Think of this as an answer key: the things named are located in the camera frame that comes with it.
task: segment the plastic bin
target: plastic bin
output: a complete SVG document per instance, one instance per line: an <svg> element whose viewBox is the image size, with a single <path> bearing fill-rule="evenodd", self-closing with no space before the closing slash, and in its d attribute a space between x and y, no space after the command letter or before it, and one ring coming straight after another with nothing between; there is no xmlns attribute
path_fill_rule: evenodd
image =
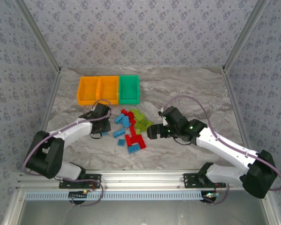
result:
<svg viewBox="0 0 281 225"><path fill-rule="evenodd" d="M119 103L138 104L140 102L140 80L137 75L122 75L119 82Z"/></svg>
<svg viewBox="0 0 281 225"><path fill-rule="evenodd" d="M82 76L77 91L78 105L92 105L101 98L117 105L118 88L119 76Z"/></svg>

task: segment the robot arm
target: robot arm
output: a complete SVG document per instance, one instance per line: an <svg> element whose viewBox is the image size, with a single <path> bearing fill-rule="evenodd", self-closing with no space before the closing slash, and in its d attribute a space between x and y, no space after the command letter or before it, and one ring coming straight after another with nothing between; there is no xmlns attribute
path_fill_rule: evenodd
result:
<svg viewBox="0 0 281 225"><path fill-rule="evenodd" d="M185 142L206 148L227 161L235 167L219 166L213 163L206 163L198 172L199 180L212 183L229 183L242 185L244 189L257 198L264 198L272 183L277 177L276 172L263 163L238 153L226 145L219 142L213 135L211 129L199 120L188 121L181 112L171 106L166 110L161 110L159 115L163 119L162 124L152 125L147 129L150 139L172 137L181 138ZM263 150L261 153L244 148L236 143L218 135L225 143L233 146L247 154L256 155L275 167L273 157Z"/></svg>
<svg viewBox="0 0 281 225"><path fill-rule="evenodd" d="M36 133L27 156L43 139L57 133L44 142L29 158L26 167L49 179L54 177L76 180L83 174L84 169L78 165L63 161L64 148L89 134L100 134L111 130L108 118L90 122L91 119L101 118L109 112L110 108L98 103L93 111L81 115L75 122L59 130L39 131Z"/></svg>

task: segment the blue lego brick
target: blue lego brick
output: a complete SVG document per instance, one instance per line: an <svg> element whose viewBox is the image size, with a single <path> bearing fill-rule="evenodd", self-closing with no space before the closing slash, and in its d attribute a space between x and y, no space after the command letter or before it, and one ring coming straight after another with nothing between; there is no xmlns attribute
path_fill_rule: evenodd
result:
<svg viewBox="0 0 281 225"><path fill-rule="evenodd" d="M124 116L123 117L123 127L129 127L129 117L128 116Z"/></svg>
<svg viewBox="0 0 281 225"><path fill-rule="evenodd" d="M114 120L114 122L115 122L116 124L119 124L120 121L122 120L123 116L124 116L124 114L121 113L121 114Z"/></svg>
<svg viewBox="0 0 281 225"><path fill-rule="evenodd" d="M139 151L139 150L141 150L139 144L135 144L135 145L132 145L132 146L128 147L128 152L129 152L130 154L131 154L131 153L135 153L136 151Z"/></svg>
<svg viewBox="0 0 281 225"><path fill-rule="evenodd" d="M124 139L119 139L118 140L118 146L125 146L125 140Z"/></svg>
<svg viewBox="0 0 281 225"><path fill-rule="evenodd" d="M113 132L113 136L114 137L120 137L120 136L122 136L124 134L125 134L125 130L124 129L120 129L120 130L117 130L117 131Z"/></svg>

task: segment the red lego brick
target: red lego brick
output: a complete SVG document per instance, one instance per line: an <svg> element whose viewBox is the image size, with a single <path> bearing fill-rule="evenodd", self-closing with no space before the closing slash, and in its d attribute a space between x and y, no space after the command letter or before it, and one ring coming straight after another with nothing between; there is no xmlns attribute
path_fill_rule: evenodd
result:
<svg viewBox="0 0 281 225"><path fill-rule="evenodd" d="M129 127L129 130L130 130L131 136L136 136L136 132L135 132L134 126L131 125Z"/></svg>
<svg viewBox="0 0 281 225"><path fill-rule="evenodd" d="M144 149L146 147L146 144L145 144L144 140L142 139L141 135L136 135L136 136L130 137L129 142L131 144L138 143L140 145L140 149Z"/></svg>
<svg viewBox="0 0 281 225"><path fill-rule="evenodd" d="M127 112L125 109L122 109L122 110L121 110L121 113L123 113L125 116L128 115L128 112Z"/></svg>
<svg viewBox="0 0 281 225"><path fill-rule="evenodd" d="M139 137L139 141L138 141L138 144L140 145L140 149L144 149L146 147L146 144L144 142L144 139L142 139L142 136L141 135L138 135L140 136Z"/></svg>
<svg viewBox="0 0 281 225"><path fill-rule="evenodd" d="M129 117L130 120L132 120L132 119L134 118L134 114L133 114L133 112L131 112L131 111L129 111L129 112L127 113L127 116Z"/></svg>
<svg viewBox="0 0 281 225"><path fill-rule="evenodd" d="M132 143L131 143L131 139L130 139L129 135L125 135L125 139L126 139L127 146L130 147L132 145Z"/></svg>
<svg viewBox="0 0 281 225"><path fill-rule="evenodd" d="M135 119L131 119L131 120L129 120L129 122L131 123L131 126L134 126L135 123L136 123L136 120Z"/></svg>

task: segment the black bracket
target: black bracket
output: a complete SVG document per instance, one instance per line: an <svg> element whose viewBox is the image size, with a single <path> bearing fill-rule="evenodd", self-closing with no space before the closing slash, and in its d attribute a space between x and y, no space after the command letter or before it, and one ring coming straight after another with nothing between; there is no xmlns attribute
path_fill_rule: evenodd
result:
<svg viewBox="0 0 281 225"><path fill-rule="evenodd" d="M185 188L218 188L219 186L222 188L226 187L226 184L224 183L215 184L209 180L202 182L200 181L199 175L197 173L183 174L183 182Z"/></svg>
<svg viewBox="0 0 281 225"><path fill-rule="evenodd" d="M101 183L101 174L85 174L83 180L93 179ZM59 182L60 189L100 189L100 185L95 182L72 182L61 180Z"/></svg>
<svg viewBox="0 0 281 225"><path fill-rule="evenodd" d="M85 200L82 200L82 199L86 199L88 197L88 194L84 194L82 191L72 191L72 192L69 192L68 194L68 198L70 199L70 202L72 203L72 199L73 198L79 198L81 200L73 200L73 203L76 204L76 205L80 205L82 203L85 202Z"/></svg>

